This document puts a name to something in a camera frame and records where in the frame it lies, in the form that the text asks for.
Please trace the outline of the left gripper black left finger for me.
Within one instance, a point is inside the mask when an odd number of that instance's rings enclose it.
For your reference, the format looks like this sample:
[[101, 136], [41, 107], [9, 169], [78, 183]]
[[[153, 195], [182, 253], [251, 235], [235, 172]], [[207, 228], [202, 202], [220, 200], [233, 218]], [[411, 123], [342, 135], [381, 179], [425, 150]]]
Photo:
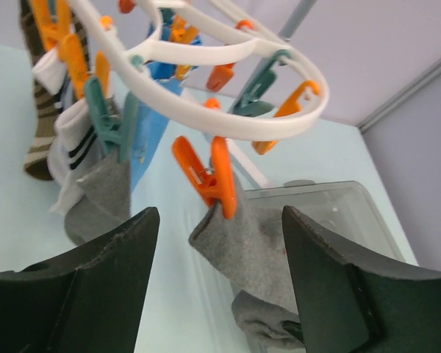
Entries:
[[159, 222], [148, 207], [75, 249], [0, 272], [0, 352], [133, 352]]

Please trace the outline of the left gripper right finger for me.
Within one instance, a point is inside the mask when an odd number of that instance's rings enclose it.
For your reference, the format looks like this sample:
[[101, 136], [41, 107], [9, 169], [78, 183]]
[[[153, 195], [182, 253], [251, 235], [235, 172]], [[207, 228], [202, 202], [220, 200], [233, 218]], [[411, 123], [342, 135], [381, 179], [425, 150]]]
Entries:
[[308, 352], [441, 352], [441, 271], [369, 250], [291, 206], [282, 227]]

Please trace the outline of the grey sock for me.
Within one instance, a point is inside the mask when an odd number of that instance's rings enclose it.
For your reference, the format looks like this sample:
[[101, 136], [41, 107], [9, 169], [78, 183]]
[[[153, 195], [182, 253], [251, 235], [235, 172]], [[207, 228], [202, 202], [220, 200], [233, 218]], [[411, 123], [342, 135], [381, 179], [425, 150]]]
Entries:
[[234, 217], [225, 218], [221, 203], [214, 203], [191, 232], [189, 244], [239, 290], [231, 309], [247, 336], [266, 347], [302, 349], [282, 209], [253, 206], [240, 181], [234, 184]]
[[67, 212], [64, 229], [80, 246], [131, 218], [130, 161], [118, 161], [114, 151], [76, 181], [82, 198]]

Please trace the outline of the white black striped sock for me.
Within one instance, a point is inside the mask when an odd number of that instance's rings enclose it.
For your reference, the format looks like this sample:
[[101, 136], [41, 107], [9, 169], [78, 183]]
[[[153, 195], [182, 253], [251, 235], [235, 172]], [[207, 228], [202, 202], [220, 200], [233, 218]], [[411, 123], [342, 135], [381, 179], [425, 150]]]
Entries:
[[94, 136], [87, 101], [80, 99], [64, 110], [54, 122], [54, 131], [47, 166], [60, 192], [50, 211], [65, 215], [82, 198], [76, 185], [78, 158]]

